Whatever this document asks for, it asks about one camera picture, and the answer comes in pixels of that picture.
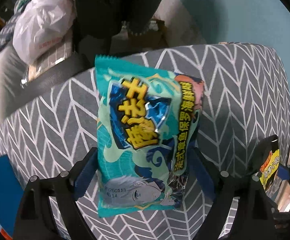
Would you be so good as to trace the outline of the blue-edged cardboard box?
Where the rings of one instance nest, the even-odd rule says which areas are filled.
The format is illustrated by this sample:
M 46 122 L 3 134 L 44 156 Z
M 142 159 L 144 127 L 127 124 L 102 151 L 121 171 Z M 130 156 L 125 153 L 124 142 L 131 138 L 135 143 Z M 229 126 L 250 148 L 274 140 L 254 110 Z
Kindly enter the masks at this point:
M 14 233 L 14 224 L 23 189 L 12 169 L 8 156 L 0 157 L 0 225 L 10 236 Z

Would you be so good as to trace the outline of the white plastic bag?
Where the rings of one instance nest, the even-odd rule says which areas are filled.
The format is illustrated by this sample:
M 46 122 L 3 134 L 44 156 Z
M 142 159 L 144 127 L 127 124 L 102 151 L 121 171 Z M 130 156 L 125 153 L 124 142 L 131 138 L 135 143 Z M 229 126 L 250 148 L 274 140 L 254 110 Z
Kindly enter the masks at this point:
M 58 44 L 76 18 L 73 0 L 31 0 L 18 18 L 13 47 L 26 64 L 33 64 Z

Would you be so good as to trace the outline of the bed with grey sheet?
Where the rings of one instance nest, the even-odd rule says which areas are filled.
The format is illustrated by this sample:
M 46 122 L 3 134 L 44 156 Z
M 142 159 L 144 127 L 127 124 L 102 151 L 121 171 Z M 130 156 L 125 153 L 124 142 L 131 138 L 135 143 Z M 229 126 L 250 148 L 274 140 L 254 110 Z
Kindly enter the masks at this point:
M 10 42 L 0 52 L 0 124 L 13 113 L 16 97 L 21 93 L 21 79 L 27 69 Z

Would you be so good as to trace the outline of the patterned blue mattress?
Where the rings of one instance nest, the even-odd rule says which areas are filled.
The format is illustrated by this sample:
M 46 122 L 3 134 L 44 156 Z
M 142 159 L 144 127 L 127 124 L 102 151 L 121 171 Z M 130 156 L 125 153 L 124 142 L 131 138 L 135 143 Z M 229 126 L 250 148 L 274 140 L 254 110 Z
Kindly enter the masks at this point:
M 21 12 L 14 14 L 0 31 L 0 52 L 13 39 L 15 25 L 20 16 Z

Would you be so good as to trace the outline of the teal cartoon snack bag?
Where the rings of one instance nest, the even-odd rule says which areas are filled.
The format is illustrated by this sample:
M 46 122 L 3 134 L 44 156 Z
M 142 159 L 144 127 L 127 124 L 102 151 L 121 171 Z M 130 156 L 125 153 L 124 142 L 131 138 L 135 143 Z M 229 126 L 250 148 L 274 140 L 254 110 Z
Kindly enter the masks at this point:
M 98 214 L 174 210 L 188 180 L 204 81 L 115 57 L 95 59 Z

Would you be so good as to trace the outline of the checked seat cushion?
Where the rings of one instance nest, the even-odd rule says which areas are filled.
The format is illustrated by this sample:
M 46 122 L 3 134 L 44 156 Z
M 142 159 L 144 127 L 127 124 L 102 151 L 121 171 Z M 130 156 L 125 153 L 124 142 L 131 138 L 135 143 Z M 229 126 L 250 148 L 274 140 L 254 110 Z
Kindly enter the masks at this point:
M 28 65 L 21 80 L 21 87 L 25 88 L 29 82 L 38 78 L 41 74 L 61 63 L 73 53 L 72 33 L 69 31 L 60 43 L 50 48 L 41 55 L 33 64 Z

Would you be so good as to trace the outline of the black office chair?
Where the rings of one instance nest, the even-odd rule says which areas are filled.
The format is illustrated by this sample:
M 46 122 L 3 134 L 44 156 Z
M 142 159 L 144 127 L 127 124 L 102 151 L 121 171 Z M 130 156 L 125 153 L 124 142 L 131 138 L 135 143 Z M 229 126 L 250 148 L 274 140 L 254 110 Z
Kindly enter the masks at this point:
M 75 53 L 56 66 L 50 68 L 32 81 L 16 97 L 11 111 L 19 109 L 34 98 L 43 95 L 55 85 L 94 66 L 92 59 L 97 54 L 110 53 L 111 38 L 117 35 L 123 23 L 134 34 L 144 32 L 161 0 L 75 0 L 77 18 L 73 28 L 73 47 L 79 49 L 80 42 L 86 37 L 93 37 L 89 52 L 84 56 Z

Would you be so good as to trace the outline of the black yellow snack bag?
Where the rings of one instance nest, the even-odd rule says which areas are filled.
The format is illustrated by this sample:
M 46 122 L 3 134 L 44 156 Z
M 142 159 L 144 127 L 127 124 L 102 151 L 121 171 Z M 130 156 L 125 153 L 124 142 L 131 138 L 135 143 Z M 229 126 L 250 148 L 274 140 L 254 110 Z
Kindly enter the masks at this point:
M 263 189 L 271 187 L 280 164 L 279 139 L 276 134 L 260 140 L 248 162 L 247 174 L 258 176 Z

